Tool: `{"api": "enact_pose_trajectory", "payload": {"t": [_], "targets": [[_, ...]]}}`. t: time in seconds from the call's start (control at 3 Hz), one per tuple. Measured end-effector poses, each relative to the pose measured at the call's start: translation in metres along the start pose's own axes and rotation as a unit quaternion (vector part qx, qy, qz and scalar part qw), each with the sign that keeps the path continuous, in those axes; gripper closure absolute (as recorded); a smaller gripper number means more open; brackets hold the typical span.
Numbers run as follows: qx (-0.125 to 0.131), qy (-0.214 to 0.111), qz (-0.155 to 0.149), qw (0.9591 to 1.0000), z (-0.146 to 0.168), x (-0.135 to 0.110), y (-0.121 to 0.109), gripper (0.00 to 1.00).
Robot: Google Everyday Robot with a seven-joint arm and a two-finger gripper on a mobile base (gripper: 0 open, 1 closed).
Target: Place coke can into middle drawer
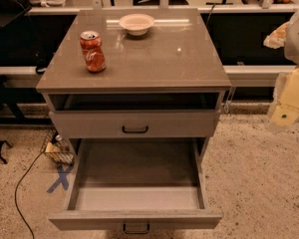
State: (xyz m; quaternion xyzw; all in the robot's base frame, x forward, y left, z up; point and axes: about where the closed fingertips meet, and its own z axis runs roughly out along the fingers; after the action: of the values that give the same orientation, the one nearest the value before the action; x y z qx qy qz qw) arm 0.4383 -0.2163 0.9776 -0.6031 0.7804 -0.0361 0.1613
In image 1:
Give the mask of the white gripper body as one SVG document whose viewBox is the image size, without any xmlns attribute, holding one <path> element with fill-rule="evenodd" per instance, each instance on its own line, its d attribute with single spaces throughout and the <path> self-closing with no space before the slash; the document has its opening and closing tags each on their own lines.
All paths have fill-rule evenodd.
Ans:
<svg viewBox="0 0 299 239">
<path fill-rule="evenodd" d="M 278 76 L 275 97 L 279 108 L 299 112 L 299 66 L 290 73 L 281 73 Z"/>
</svg>

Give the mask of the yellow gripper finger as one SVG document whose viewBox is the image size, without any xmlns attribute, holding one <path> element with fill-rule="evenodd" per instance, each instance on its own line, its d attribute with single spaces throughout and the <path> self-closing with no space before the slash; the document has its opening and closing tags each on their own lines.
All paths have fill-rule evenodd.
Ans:
<svg viewBox="0 0 299 239">
<path fill-rule="evenodd" d="M 286 30 L 288 22 L 283 23 L 277 29 L 275 29 L 270 35 L 268 35 L 263 41 L 265 47 L 271 49 L 278 49 L 284 46 L 286 39 Z"/>
<path fill-rule="evenodd" d="M 265 128 L 271 132 L 280 132 L 288 129 L 299 119 L 299 106 L 272 103 L 269 106 Z"/>
</svg>

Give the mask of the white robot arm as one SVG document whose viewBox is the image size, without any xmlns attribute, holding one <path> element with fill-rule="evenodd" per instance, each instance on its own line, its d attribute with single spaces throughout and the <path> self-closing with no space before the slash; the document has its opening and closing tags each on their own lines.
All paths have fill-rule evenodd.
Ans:
<svg viewBox="0 0 299 239">
<path fill-rule="evenodd" d="M 299 10 L 267 36 L 263 44 L 272 49 L 283 47 L 285 58 L 295 64 L 290 73 L 278 75 L 267 113 L 267 128 L 278 132 L 299 118 Z"/>
</svg>

